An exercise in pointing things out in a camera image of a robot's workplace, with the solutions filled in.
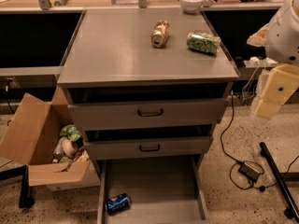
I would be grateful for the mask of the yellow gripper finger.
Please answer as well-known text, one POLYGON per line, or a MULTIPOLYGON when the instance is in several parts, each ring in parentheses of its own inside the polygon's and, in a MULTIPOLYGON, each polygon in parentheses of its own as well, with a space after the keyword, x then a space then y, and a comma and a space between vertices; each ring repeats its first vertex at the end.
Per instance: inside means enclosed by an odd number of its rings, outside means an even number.
POLYGON ((299 67, 282 64, 262 72, 251 104, 252 120, 270 120, 299 88, 299 67))

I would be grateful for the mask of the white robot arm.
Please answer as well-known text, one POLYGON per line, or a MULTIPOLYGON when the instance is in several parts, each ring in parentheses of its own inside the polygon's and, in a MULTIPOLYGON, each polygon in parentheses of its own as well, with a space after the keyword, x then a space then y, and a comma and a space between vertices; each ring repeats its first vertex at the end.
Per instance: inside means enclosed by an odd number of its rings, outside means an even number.
POLYGON ((273 18, 247 44, 264 47, 278 65, 258 78, 251 120, 266 123, 299 89, 299 0, 286 0, 273 18))

